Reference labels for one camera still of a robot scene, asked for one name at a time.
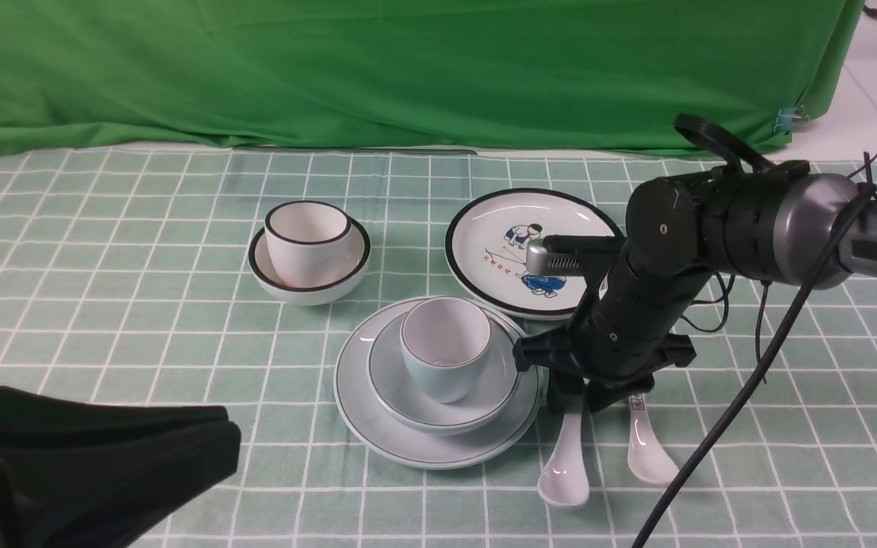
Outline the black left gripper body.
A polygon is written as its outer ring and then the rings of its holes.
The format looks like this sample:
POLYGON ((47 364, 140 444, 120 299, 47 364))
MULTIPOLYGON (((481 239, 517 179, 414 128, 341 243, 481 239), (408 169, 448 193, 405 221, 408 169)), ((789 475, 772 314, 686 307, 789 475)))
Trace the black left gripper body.
POLYGON ((128 547, 236 473, 223 406, 109 406, 0 386, 0 547, 128 547))

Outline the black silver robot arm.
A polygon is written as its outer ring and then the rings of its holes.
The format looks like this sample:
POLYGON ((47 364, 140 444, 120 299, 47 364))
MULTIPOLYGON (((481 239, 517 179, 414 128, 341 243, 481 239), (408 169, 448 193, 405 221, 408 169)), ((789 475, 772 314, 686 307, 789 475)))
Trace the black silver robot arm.
MULTIPOLYGON (((654 178, 627 205, 627 232, 550 235, 535 272, 587 281, 561 327, 514 337, 510 371, 538 381, 551 412, 600 412, 645 394, 654 373, 695 358, 671 333, 711 277, 797 285, 746 385, 668 484, 633 545, 643 547, 697 465, 773 363, 814 290, 852 273, 877 277, 871 181, 776 165, 721 127, 680 115, 675 128, 726 163, 654 178)), ((223 406, 136 408, 63 401, 0 386, 0 547, 128 547, 170 513, 236 473, 241 430, 223 406)))

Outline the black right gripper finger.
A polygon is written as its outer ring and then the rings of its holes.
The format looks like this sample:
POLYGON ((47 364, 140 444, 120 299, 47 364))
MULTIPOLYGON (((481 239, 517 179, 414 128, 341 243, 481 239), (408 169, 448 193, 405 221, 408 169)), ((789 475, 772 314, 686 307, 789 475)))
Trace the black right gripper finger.
POLYGON ((587 384, 578 375, 563 371, 551 371, 547 382, 547 412, 563 414, 574 403, 575 398, 584 395, 587 384))
POLYGON ((636 395, 644 395, 655 387, 653 374, 644 375, 622 385, 608 385, 600 381, 589 381, 587 384, 587 407, 591 414, 603 412, 620 401, 628 400, 636 395))

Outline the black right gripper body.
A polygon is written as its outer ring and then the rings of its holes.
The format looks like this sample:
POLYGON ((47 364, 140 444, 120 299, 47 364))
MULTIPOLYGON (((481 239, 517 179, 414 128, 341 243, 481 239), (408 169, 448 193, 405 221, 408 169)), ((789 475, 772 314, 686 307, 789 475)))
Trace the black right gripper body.
POLYGON ((550 372, 554 394, 585 393, 589 401, 620 401, 647 394, 654 374, 665 368, 686 368, 697 357, 689 336, 667 334, 643 341, 622 334, 546 332, 514 344, 516 368, 532 365, 550 372))

